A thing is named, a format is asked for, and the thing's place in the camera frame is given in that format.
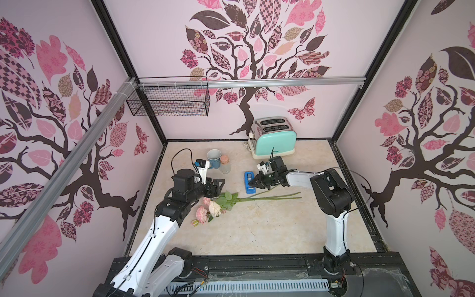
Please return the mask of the blue tape dispenser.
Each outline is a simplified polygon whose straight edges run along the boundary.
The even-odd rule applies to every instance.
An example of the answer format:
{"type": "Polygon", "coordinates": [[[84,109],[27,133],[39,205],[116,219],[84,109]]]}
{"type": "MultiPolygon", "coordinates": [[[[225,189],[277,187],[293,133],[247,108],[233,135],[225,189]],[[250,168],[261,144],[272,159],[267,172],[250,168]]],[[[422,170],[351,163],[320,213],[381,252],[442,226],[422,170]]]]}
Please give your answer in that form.
{"type": "Polygon", "coordinates": [[[254,172],[248,171],[244,174],[244,185],[247,194],[255,194],[256,188],[251,186],[251,181],[254,179],[254,172]]]}

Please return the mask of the pink flower bouquet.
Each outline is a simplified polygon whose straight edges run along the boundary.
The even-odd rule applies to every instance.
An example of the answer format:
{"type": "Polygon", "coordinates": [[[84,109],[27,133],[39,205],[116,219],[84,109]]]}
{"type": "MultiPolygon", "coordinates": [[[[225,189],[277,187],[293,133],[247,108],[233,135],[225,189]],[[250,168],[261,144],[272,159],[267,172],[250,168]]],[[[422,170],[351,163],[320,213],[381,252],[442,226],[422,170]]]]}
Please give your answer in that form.
{"type": "Polygon", "coordinates": [[[194,218],[191,220],[192,226],[205,225],[212,220],[232,211],[236,204],[257,201],[280,201],[301,199],[301,192],[269,196],[273,188],[262,193],[251,194],[249,197],[242,198],[239,193],[230,193],[228,191],[221,193],[217,198],[202,198],[199,206],[194,212],[194,218]]]}

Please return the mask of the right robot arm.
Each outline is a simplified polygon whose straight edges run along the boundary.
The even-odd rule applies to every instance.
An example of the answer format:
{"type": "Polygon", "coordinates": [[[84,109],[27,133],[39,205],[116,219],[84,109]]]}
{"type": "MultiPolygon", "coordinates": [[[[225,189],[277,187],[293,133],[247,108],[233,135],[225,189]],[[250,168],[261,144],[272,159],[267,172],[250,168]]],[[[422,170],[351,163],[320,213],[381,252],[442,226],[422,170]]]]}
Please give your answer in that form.
{"type": "Polygon", "coordinates": [[[268,189],[274,186],[298,186],[312,189],[318,206],[326,215],[327,239],[322,265],[329,274],[336,274],[350,262],[347,248],[348,214],[354,201],[348,186],[335,168],[320,172],[288,169],[280,156],[257,166],[259,172],[245,181],[251,188],[268,189]]]}

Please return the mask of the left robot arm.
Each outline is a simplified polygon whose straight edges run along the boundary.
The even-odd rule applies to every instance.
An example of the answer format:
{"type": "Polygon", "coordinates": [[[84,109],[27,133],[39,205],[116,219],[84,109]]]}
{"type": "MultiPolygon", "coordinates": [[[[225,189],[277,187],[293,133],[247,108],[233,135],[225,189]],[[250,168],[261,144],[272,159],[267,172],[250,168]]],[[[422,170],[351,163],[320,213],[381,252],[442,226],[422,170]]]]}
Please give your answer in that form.
{"type": "Polygon", "coordinates": [[[190,272],[191,252],[174,248],[157,266],[166,245],[201,198],[218,197],[224,179],[206,177],[207,169],[178,170],[173,187],[155,209],[148,232],[134,254],[109,283],[100,284],[95,297],[158,297],[184,272],[190,272]]]}

